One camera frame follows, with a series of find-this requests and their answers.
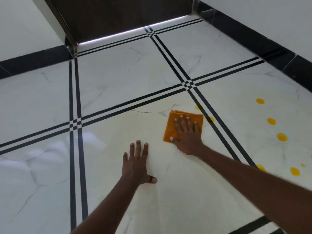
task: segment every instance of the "orange cloth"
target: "orange cloth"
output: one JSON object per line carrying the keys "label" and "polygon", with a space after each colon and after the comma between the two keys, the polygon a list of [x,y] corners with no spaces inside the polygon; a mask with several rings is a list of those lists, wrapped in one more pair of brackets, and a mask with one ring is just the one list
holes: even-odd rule
{"label": "orange cloth", "polygon": [[194,114],[194,113],[187,113],[187,112],[182,112],[178,110],[171,110],[169,117],[168,117],[165,134],[163,136],[163,141],[172,143],[171,140],[169,139],[171,136],[174,138],[180,139],[174,127],[175,118],[177,118],[178,122],[181,124],[180,115],[183,115],[184,118],[190,117],[192,123],[197,122],[199,125],[199,134],[201,136],[202,123],[204,121],[204,116],[202,114]]}

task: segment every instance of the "person's left arm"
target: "person's left arm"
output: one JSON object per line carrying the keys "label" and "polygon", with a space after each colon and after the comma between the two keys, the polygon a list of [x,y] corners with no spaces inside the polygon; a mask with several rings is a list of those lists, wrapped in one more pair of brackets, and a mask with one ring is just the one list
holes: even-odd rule
{"label": "person's left arm", "polygon": [[141,156],[141,142],[130,145],[129,158],[123,156],[122,175],[115,187],[99,206],[71,234],[114,234],[126,212],[138,186],[143,183],[156,183],[155,177],[146,171],[148,144],[144,144]]}

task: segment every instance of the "person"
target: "person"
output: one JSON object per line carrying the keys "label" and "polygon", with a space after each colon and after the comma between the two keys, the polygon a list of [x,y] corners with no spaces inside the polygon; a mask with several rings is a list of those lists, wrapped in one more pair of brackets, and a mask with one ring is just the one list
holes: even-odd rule
{"label": "person", "polygon": [[[223,176],[271,221],[288,234],[311,233],[312,192],[259,169],[232,160],[213,151],[201,141],[198,124],[181,116],[175,119],[180,140],[170,138],[179,150],[196,156]],[[141,142],[130,145],[129,157],[123,156],[122,174],[108,196],[72,234],[113,234],[126,212],[137,188],[157,179],[146,171],[148,144],[141,155]]]}

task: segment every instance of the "orange cleaning cloth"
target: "orange cleaning cloth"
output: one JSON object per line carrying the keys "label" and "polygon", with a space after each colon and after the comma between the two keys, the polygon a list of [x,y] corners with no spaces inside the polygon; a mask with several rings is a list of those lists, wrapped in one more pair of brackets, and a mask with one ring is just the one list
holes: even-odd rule
{"label": "orange cleaning cloth", "polygon": [[204,116],[202,114],[194,114],[194,113],[187,113],[187,112],[182,112],[178,110],[171,110],[169,117],[168,117],[168,122],[165,130],[165,134],[163,135],[163,141],[172,143],[171,140],[169,139],[171,136],[177,139],[180,139],[180,137],[177,134],[177,131],[175,130],[174,127],[174,119],[177,118],[178,122],[181,125],[180,121],[180,116],[183,115],[184,118],[190,117],[192,123],[197,122],[199,125],[199,134],[201,136],[201,130],[202,130],[202,123],[204,121]]}

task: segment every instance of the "tiled floor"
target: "tiled floor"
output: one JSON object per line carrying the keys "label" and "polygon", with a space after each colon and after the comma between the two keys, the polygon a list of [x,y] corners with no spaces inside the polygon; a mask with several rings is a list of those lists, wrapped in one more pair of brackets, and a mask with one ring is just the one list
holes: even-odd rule
{"label": "tiled floor", "polygon": [[312,189],[311,93],[194,16],[82,46],[75,61],[0,87],[0,233],[69,233],[110,192],[137,139],[150,144],[158,183],[139,187],[117,233],[277,230],[162,141],[172,109],[203,113],[212,149]]}

